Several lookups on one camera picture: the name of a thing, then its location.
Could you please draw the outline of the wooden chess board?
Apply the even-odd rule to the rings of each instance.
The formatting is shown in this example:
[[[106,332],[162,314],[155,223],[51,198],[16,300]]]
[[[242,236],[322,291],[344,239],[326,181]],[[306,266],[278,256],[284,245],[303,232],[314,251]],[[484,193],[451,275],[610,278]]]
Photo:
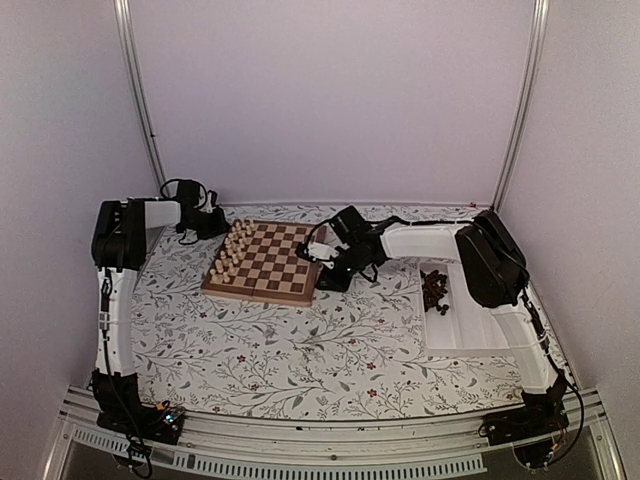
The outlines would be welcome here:
[[[319,275],[319,265],[299,258],[295,249],[314,227],[312,224],[258,221],[248,257],[243,261],[240,280],[232,285],[201,284],[203,293],[241,301],[309,307]],[[325,241],[327,228],[315,233]]]

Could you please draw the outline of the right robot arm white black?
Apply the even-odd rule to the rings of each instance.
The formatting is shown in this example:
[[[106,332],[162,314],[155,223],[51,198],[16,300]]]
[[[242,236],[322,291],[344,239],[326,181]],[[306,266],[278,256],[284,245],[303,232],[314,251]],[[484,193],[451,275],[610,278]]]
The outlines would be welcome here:
[[[442,257],[460,263],[467,294],[506,337],[521,374],[525,404],[517,427],[537,436],[563,410],[569,386],[550,355],[548,334],[529,295],[526,260],[497,214],[471,220],[408,221],[397,216],[368,221],[353,206],[327,220],[339,245],[307,240],[300,253],[322,266],[316,287],[345,292],[356,275],[404,257]]]

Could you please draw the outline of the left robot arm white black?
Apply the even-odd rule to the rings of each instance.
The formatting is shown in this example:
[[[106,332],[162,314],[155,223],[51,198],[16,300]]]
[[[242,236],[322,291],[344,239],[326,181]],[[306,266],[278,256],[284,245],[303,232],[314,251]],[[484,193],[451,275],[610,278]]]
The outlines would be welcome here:
[[[158,197],[106,200],[100,206],[91,244],[100,289],[92,383],[101,409],[128,434],[141,433],[149,423],[131,346],[133,293],[147,260],[148,232],[174,227],[197,240],[226,233],[230,224],[217,198],[198,181],[174,178]]]

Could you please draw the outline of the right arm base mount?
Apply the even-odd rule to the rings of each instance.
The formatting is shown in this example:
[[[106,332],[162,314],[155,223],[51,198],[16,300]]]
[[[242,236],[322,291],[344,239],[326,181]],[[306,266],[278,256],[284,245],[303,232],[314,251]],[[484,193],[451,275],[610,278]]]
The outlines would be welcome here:
[[[524,405],[487,414],[477,430],[490,446],[518,441],[514,448],[518,463],[530,470],[548,467],[566,440],[569,420],[560,394],[522,394]]]

